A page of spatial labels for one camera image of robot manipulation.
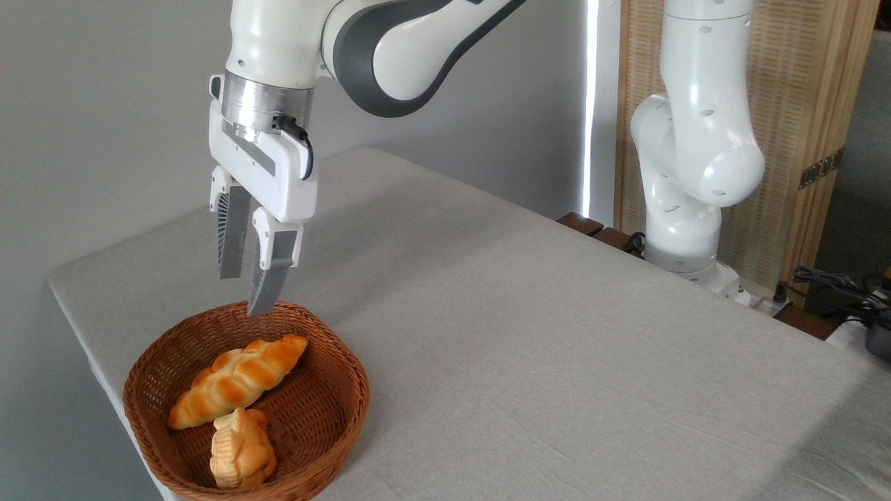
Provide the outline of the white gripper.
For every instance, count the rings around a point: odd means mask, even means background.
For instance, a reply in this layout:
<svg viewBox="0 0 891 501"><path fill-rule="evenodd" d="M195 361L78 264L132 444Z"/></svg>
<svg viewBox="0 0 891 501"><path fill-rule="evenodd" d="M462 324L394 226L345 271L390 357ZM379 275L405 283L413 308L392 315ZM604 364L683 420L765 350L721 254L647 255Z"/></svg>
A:
<svg viewBox="0 0 891 501"><path fill-rule="evenodd" d="M248 315L269 314L298 266L317 199L308 119L314 88L277 88L235 74L210 77L210 211L222 280L241 276L251 196L257 235Z"/></svg>

